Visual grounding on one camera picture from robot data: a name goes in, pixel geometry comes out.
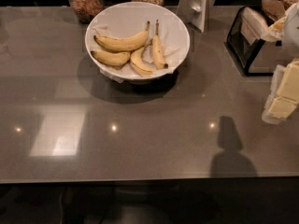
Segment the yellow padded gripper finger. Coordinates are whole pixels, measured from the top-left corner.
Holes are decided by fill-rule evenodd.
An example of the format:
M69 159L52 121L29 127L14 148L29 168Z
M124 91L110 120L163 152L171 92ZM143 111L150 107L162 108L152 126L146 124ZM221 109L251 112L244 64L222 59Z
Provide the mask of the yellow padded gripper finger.
M296 109L297 104L289 99L269 95L262 113L262 120L269 124L278 125L285 121Z

